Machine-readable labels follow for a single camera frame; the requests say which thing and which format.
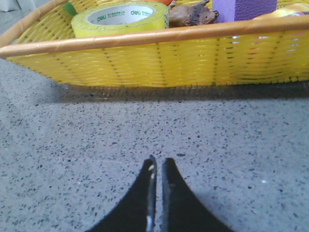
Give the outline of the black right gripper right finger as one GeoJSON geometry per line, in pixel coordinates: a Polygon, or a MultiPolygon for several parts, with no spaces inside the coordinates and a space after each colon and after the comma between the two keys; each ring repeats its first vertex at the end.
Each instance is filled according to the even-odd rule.
{"type": "Polygon", "coordinates": [[[231,232],[195,196],[172,158],[162,166],[163,232],[231,232]]]}

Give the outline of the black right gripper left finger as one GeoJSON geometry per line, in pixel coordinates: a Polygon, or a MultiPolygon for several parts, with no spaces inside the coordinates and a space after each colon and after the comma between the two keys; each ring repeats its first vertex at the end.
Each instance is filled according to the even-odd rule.
{"type": "Polygon", "coordinates": [[[152,232],[155,227],[157,163],[153,156],[119,203],[91,232],[152,232]]]}

